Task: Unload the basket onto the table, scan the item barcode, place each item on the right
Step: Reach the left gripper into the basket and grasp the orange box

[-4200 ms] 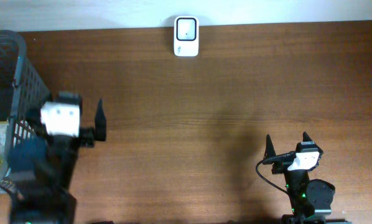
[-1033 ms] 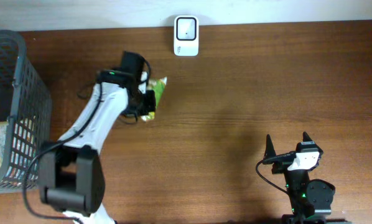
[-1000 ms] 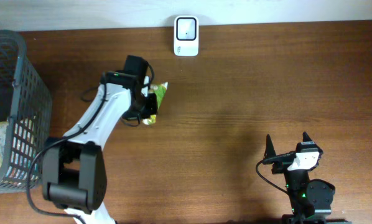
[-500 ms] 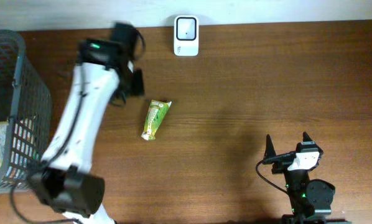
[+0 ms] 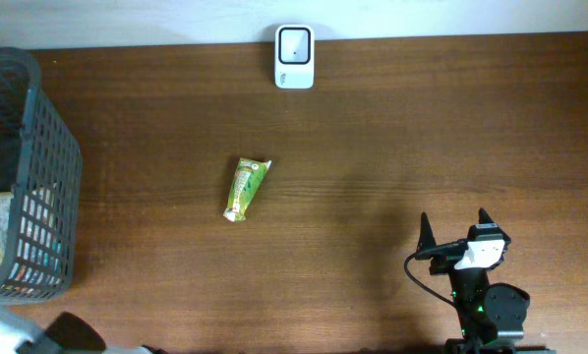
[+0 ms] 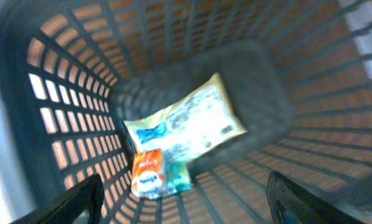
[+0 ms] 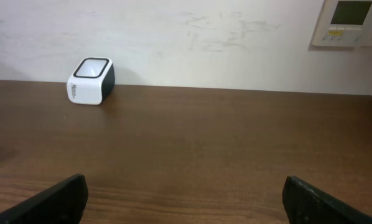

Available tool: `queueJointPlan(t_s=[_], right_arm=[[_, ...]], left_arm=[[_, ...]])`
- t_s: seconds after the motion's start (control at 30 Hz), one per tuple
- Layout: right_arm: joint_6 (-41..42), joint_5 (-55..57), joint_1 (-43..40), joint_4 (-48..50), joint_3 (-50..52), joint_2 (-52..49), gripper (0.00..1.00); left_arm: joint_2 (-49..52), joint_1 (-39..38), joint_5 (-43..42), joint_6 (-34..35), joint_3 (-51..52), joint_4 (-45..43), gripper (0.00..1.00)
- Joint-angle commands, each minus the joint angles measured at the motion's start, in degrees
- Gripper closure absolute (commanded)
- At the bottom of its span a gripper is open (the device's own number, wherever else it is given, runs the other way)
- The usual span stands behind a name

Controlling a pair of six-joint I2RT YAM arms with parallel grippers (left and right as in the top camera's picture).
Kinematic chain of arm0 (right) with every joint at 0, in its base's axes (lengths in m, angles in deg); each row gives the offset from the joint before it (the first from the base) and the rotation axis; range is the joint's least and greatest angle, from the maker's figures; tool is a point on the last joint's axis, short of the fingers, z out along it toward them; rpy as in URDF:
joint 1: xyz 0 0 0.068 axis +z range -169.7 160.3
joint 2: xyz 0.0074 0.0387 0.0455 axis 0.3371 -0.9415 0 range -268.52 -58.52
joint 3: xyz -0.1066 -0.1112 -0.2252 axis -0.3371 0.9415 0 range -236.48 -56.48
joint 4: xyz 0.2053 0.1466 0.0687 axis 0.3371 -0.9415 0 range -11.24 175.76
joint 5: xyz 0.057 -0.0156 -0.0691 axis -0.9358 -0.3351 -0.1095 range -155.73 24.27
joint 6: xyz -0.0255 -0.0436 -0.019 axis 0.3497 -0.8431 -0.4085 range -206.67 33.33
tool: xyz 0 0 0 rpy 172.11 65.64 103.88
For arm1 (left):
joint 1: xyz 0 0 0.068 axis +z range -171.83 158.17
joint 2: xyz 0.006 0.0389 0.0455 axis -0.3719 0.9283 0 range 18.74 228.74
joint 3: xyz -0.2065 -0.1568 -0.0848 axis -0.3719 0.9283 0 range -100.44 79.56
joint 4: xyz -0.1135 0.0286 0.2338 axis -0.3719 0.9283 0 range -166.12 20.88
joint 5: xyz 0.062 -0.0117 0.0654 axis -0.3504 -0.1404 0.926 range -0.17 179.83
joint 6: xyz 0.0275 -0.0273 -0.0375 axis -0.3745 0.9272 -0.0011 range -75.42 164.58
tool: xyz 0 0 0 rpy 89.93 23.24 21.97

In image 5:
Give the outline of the green snack tube packet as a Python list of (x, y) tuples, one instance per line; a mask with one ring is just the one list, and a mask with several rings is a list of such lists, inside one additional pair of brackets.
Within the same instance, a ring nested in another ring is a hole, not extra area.
[(252, 202), (259, 186), (269, 171), (271, 160), (255, 161), (240, 158), (237, 164), (227, 206), (223, 216), (231, 222), (241, 222), (246, 219), (245, 213)]

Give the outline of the beige snack bag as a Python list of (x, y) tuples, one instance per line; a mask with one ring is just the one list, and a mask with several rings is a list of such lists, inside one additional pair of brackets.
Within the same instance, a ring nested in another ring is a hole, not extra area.
[[(31, 192), (32, 197), (24, 195), (24, 213), (31, 215), (37, 221), (50, 229), (56, 225), (56, 216), (49, 210), (54, 207), (56, 198), (48, 188), (39, 187)], [(0, 192), (0, 265), (3, 263), (6, 251), (7, 234), (9, 226), (10, 208), (14, 200), (13, 192)], [(21, 229), (25, 234), (32, 236), (35, 241), (49, 245), (51, 232), (44, 227), (35, 228), (31, 223), (22, 221)]]

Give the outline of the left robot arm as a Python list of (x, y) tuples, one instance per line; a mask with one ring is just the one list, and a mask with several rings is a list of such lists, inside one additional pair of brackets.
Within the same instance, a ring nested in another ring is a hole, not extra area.
[(41, 327), (0, 305), (0, 353), (151, 354), (152, 350), (108, 346), (88, 323), (68, 312)]

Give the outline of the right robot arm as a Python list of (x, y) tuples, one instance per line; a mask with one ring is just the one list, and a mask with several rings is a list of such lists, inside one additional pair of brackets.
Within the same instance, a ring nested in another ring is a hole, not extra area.
[[(421, 289), (451, 306), (459, 319), (462, 336), (447, 340), (444, 353), (549, 353), (546, 347), (520, 347), (523, 324), (531, 303), (526, 291), (508, 283), (492, 283), (488, 272), (504, 262), (510, 237), (484, 209), (467, 236), (439, 244), (428, 216), (420, 216), (416, 251), (404, 261), (404, 271)], [(444, 297), (417, 279), (411, 261), (428, 261), (431, 275), (449, 278), (451, 295)]]

